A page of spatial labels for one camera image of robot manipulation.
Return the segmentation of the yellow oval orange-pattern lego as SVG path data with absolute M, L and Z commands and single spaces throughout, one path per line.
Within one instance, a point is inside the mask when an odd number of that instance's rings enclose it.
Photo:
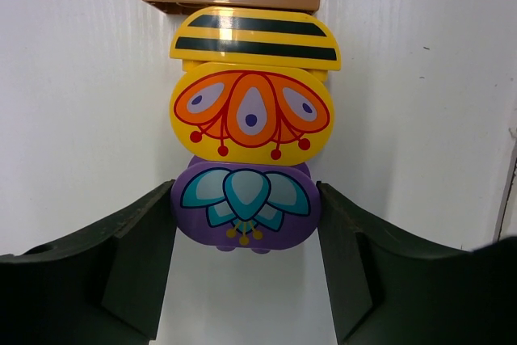
M 324 84 L 304 69 L 208 62 L 176 84 L 170 122 L 199 158 L 294 166 L 326 145 L 334 105 Z

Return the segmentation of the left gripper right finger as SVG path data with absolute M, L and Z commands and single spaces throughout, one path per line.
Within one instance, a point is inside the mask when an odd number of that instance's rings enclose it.
M 318 236 L 340 344 L 513 344 L 516 239 L 458 250 L 319 183 Z

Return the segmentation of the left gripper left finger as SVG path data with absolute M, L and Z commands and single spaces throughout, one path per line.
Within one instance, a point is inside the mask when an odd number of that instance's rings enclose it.
M 176 221 L 164 182 L 134 203 L 22 255 L 1 257 L 3 344 L 155 340 Z

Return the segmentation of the purple oval flower lego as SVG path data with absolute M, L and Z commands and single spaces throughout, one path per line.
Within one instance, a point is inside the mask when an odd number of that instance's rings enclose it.
M 194 157 L 174 181 L 178 228 L 205 246 L 264 254 L 301 244 L 317 228 L 322 202 L 309 168 Z

